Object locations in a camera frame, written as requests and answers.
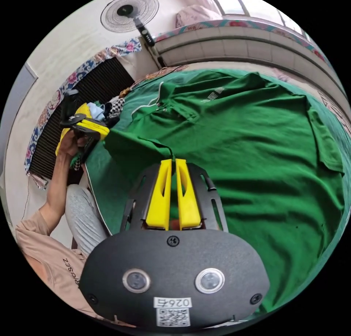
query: black radiator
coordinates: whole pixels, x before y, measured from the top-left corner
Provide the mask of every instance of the black radiator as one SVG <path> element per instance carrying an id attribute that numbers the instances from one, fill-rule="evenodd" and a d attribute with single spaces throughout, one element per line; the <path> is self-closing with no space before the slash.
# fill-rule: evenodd
<path id="1" fill-rule="evenodd" d="M 106 60 L 89 72 L 74 87 L 79 91 L 77 108 L 85 102 L 106 103 L 133 83 L 134 79 L 117 58 Z M 29 167 L 30 172 L 47 179 L 52 178 L 56 160 L 55 150 L 63 129 L 60 126 L 60 118 L 61 106 L 59 105 L 38 139 Z M 82 169 L 79 171 L 71 170 L 68 176 L 68 185 L 78 184 L 82 174 Z"/>

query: qr code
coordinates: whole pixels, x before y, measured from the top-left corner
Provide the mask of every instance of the qr code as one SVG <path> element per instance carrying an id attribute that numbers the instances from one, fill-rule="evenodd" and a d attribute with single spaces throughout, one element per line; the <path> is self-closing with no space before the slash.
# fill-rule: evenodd
<path id="1" fill-rule="evenodd" d="M 190 326 L 189 308 L 157 308 L 157 326 L 187 327 Z"/>

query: pink t-shirt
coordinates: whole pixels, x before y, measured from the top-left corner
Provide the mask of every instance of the pink t-shirt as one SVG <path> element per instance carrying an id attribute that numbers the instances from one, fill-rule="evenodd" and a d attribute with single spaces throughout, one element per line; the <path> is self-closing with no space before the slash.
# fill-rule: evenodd
<path id="1" fill-rule="evenodd" d="M 49 228 L 39 211 L 16 226 L 16 239 L 24 254 L 45 268 L 46 285 L 71 307 L 91 317 L 97 315 L 78 288 L 86 256 L 79 249 L 69 249 L 49 236 Z M 131 326 L 119 321 L 115 324 Z"/>

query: shirt sleeve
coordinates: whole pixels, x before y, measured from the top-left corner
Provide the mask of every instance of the shirt sleeve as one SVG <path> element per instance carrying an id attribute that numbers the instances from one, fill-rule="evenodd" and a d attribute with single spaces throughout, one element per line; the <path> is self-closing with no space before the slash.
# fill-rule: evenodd
<path id="1" fill-rule="evenodd" d="M 16 225 L 15 233 L 17 243 L 20 246 L 36 235 L 50 236 L 48 225 L 39 211 L 35 212 L 29 219 Z"/>

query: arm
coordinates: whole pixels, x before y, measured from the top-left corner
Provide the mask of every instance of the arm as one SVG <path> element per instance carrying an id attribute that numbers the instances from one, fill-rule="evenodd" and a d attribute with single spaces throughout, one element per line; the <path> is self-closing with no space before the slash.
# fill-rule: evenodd
<path id="1" fill-rule="evenodd" d="M 78 152 L 78 147 L 83 146 L 85 141 L 84 138 L 77 141 L 73 130 L 66 133 L 61 140 L 46 203 L 39 209 L 49 228 L 49 235 L 65 214 L 69 167 L 73 156 Z"/>
<path id="2" fill-rule="evenodd" d="M 50 234 L 57 227 L 61 217 L 65 214 L 67 179 L 72 156 L 59 152 L 56 157 L 52 180 L 49 184 L 46 203 L 39 209 Z"/>

